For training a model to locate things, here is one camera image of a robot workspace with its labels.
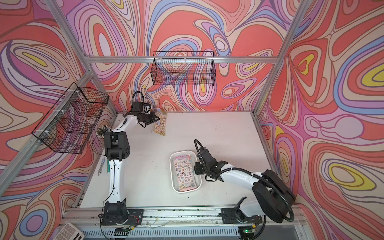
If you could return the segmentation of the yellow green sticker sheet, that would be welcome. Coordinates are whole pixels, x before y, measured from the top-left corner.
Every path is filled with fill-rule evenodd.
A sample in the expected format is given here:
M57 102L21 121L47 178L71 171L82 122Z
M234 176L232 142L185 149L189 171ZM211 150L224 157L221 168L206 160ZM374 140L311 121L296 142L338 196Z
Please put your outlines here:
M162 111L161 109L157 109L156 116L159 118L159 120L155 122L155 126L154 126L155 133L165 136L167 113Z

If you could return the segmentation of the white plastic storage tray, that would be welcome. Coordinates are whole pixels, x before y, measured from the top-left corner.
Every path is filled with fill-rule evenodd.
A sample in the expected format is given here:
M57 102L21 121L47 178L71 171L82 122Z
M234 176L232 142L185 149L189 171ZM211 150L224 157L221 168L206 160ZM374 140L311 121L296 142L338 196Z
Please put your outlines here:
M194 170L197 160L192 151L176 152L170 156L172 188L176 193L185 194L200 189L202 178Z

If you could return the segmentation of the pink bonbon sticker sheet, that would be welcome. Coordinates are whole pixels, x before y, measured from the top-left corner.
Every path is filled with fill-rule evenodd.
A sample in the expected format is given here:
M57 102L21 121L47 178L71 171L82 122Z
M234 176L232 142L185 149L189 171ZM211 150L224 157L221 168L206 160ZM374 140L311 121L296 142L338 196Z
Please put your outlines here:
M174 160L176 190L180 193L197 188L191 160Z

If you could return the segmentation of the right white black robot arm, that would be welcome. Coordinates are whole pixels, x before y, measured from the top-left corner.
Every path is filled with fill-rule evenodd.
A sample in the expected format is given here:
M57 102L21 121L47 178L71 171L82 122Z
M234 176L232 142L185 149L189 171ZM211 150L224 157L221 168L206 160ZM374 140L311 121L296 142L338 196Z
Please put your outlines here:
M198 157L195 174L204 175L207 182L220 181L242 187L251 191L256 198L255 200L241 198L233 208L234 216L223 214L225 219L246 223L254 216L264 215L279 224L295 220L292 206L296 196L275 172L271 170L263 173L251 172L226 161L218 162L199 140L195 139L194 145Z

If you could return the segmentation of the pink puffy sticker sheet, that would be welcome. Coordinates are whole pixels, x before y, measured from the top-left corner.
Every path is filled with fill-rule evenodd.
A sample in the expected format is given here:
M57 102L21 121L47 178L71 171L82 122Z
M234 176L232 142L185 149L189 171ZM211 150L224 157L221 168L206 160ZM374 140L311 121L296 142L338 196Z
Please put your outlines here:
M191 155L189 154L182 154L182 155L176 155L175 156L175 161L176 160L191 160Z

